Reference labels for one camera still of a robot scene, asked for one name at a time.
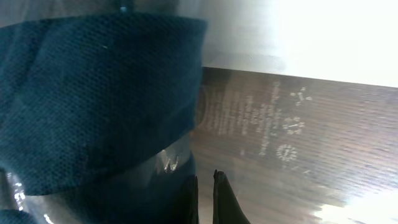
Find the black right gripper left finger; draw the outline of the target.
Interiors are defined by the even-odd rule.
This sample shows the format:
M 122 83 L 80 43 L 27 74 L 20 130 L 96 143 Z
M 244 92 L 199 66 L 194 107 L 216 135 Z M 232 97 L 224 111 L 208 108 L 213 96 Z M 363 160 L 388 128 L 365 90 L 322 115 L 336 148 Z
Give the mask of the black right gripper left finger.
M 174 205 L 174 221 L 178 224 L 199 224 L 197 176 L 190 176 L 180 188 Z

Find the blue shirt bundle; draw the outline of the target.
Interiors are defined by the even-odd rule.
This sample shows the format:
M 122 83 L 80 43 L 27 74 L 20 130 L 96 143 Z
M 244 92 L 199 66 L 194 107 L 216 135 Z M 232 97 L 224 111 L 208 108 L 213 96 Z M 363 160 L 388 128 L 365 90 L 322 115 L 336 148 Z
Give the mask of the blue shirt bundle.
M 141 12 L 1 29 L 2 223 L 175 223 L 203 20 Z

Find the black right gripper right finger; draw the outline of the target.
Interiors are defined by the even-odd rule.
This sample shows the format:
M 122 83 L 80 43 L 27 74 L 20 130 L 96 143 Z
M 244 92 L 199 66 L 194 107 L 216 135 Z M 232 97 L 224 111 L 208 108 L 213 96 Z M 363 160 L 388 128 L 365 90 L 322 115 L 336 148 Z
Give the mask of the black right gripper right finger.
M 213 178 L 213 224 L 250 224 L 226 174 L 215 170 Z

